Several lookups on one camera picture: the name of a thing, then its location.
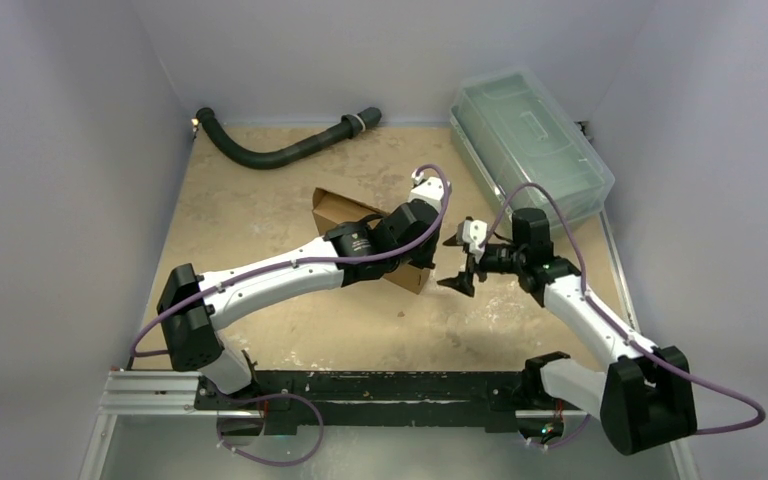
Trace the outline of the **brown cardboard box sheet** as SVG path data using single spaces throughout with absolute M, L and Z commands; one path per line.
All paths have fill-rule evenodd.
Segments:
M 317 187 L 312 194 L 311 213 L 318 232 L 324 234 L 340 223 L 358 221 L 373 213 L 384 215 L 386 211 L 351 197 Z M 382 279 L 413 294 L 420 294 L 430 273 L 430 269 L 421 269 L 405 263 L 393 272 L 385 274 Z

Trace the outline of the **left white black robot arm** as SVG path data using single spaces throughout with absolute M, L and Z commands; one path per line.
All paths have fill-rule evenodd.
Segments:
M 189 264 L 169 274 L 157 305 L 171 367 L 198 372 L 232 408 L 257 399 L 248 355 L 220 332 L 243 317 L 317 291 L 376 281 L 404 264 L 433 267 L 440 205 L 413 199 L 388 215 L 343 222 L 298 249 L 248 266 L 197 273 Z

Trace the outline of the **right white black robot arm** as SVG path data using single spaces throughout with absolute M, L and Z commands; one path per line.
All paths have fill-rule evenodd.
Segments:
M 473 296 L 474 283 L 490 274 L 510 274 L 520 288 L 560 319 L 603 368 L 594 371 L 563 352 L 526 361 L 513 395 L 536 407 L 564 401 L 601 423 L 610 444 L 631 455 L 695 434 L 698 430 L 686 356 L 638 336 L 587 286 L 584 273 L 554 252 L 544 211 L 521 208 L 512 216 L 512 236 L 491 242 L 488 224 L 472 217 L 445 240 L 466 260 L 444 287 Z

